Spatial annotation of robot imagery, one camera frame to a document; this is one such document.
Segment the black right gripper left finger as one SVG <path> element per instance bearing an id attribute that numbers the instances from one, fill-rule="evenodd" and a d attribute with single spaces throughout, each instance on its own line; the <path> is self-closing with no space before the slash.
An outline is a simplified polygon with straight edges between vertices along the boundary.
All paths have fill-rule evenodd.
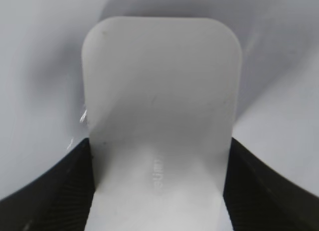
<path id="1" fill-rule="evenodd" d="M 89 139 L 39 178 L 0 201 L 2 231 L 83 231 L 95 182 Z"/>

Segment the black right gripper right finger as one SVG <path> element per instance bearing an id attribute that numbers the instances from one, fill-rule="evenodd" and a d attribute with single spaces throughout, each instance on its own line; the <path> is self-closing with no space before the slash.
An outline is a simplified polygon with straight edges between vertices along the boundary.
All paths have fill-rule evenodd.
<path id="1" fill-rule="evenodd" d="M 319 198 L 232 139 L 223 198 L 235 231 L 317 231 Z"/>

